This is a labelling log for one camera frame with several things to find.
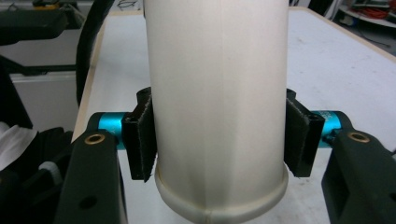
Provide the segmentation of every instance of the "white table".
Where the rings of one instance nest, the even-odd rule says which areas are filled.
[[[310,110],[341,110],[356,129],[396,148],[396,60],[304,8],[290,10],[288,88]],[[149,86],[146,24],[132,12],[111,14],[99,34],[78,113],[75,138],[91,114],[132,111],[137,91]],[[331,150],[318,151],[312,176],[290,174],[282,201],[248,223],[329,223],[320,181]],[[130,223],[190,223],[161,199],[154,179],[130,179],[119,151]]]

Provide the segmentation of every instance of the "white container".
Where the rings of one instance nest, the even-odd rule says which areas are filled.
[[[145,1],[163,200],[238,223],[283,196],[288,1]]]

